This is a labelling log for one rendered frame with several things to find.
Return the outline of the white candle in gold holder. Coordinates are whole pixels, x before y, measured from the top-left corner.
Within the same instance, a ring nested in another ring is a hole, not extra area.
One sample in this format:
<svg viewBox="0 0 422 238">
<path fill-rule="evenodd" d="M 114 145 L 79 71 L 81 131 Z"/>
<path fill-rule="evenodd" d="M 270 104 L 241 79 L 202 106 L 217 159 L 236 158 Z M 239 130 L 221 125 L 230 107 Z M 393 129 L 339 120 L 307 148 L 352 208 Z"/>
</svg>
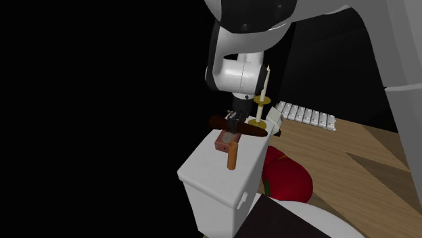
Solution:
<svg viewBox="0 0 422 238">
<path fill-rule="evenodd" d="M 266 128 L 266 123 L 261 119 L 263 108 L 264 108 L 265 105 L 267 105 L 271 102 L 271 100 L 266 96 L 266 90 L 267 90 L 267 87 L 268 87 L 268 81 L 269 81 L 270 73 L 271 73 L 270 66 L 267 66 L 267 68 L 266 68 L 266 78 L 265 78 L 265 81 L 264 81 L 263 89 L 261 90 L 260 95 L 255 96 L 255 98 L 254 98 L 254 102 L 258 104 L 256 117 L 255 117 L 255 119 L 252 119 L 248 122 L 248 124 L 250 124 L 252 126 L 256 126 L 258 128 L 262 128 L 262 129 Z"/>
</svg>

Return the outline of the dark brown cigar-shaped stick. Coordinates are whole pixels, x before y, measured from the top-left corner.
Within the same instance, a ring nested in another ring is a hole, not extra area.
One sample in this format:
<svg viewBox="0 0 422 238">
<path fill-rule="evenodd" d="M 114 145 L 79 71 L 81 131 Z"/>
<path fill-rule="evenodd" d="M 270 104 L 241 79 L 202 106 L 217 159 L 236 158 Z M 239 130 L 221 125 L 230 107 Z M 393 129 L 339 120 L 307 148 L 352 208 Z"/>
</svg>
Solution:
<svg viewBox="0 0 422 238">
<path fill-rule="evenodd" d="M 208 124 L 212 129 L 226 130 L 233 134 L 240 133 L 255 137 L 266 137 L 268 135 L 264 129 L 246 124 L 236 118 L 226 119 L 215 115 L 209 119 Z"/>
</svg>

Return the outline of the small white box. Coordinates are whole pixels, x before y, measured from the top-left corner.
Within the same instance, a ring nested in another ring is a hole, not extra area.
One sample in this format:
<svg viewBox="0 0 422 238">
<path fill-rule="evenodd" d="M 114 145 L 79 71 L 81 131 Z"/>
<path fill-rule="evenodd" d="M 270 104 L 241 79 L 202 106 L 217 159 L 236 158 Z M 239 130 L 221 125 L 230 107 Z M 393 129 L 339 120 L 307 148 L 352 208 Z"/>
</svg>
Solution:
<svg viewBox="0 0 422 238">
<path fill-rule="evenodd" d="M 273 125 L 272 135 L 276 135 L 283 124 L 282 113 L 277 108 L 272 107 L 266 115 L 266 121 Z"/>
</svg>

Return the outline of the pink box with pale inset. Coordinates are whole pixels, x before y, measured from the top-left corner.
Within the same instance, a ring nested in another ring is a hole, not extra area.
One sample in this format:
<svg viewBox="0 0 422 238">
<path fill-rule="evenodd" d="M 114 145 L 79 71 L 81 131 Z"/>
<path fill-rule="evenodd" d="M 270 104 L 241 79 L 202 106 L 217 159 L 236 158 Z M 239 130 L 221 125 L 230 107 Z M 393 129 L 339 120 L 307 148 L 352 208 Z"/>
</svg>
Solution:
<svg viewBox="0 0 422 238">
<path fill-rule="evenodd" d="M 241 133 L 233 134 L 229 131 L 222 130 L 214 142 L 215 149 L 225 153 L 229 152 L 230 142 L 238 143 L 241 137 Z"/>
</svg>

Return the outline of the orange cylinder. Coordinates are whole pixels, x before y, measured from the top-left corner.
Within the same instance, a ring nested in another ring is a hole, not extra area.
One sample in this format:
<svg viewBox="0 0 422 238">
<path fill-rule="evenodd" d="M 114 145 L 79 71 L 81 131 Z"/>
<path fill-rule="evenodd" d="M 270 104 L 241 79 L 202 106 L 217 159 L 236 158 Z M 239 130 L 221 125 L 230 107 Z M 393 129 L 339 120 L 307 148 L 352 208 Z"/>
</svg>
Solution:
<svg viewBox="0 0 422 238">
<path fill-rule="evenodd" d="M 229 143 L 227 152 L 227 168 L 234 170 L 237 162 L 238 143 L 232 141 Z"/>
</svg>

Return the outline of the white slatted panel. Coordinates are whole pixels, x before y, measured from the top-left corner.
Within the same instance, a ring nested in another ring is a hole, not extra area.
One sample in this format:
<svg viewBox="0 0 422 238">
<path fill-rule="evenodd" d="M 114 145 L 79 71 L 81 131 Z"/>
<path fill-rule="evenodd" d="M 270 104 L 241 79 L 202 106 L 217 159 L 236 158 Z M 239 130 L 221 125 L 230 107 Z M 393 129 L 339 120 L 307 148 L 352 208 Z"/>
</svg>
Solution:
<svg viewBox="0 0 422 238">
<path fill-rule="evenodd" d="M 280 101 L 276 105 L 276 109 L 281 112 L 284 119 L 336 131 L 336 117 L 332 114 L 312 110 L 284 101 Z"/>
</svg>

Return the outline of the white toilet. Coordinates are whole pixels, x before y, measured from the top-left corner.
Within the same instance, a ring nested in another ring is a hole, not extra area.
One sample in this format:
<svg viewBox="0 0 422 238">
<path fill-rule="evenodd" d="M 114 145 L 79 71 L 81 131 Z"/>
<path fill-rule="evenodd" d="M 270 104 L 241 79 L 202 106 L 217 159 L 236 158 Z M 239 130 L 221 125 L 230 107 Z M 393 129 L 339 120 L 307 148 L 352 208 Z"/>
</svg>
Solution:
<svg viewBox="0 0 422 238">
<path fill-rule="evenodd" d="M 197 229 L 208 238 L 234 238 L 258 194 L 265 195 L 262 169 L 272 130 L 273 125 L 266 122 L 266 137 L 241 134 L 236 168 L 229 170 L 227 153 L 214 146 L 222 130 L 213 129 L 179 168 L 177 174 L 187 192 Z M 341 218 L 308 202 L 271 199 L 330 238 L 364 238 Z"/>
</svg>

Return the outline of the red rounded object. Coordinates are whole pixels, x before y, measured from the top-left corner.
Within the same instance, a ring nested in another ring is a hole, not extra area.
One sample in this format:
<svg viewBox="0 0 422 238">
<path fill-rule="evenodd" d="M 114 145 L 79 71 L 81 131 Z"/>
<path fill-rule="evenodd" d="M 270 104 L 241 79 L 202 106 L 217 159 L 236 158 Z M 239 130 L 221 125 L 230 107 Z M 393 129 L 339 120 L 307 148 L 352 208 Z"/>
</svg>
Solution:
<svg viewBox="0 0 422 238">
<path fill-rule="evenodd" d="M 273 146 L 266 151 L 262 182 L 265 195 L 279 201 L 307 203 L 313 194 L 309 172 Z"/>
</svg>

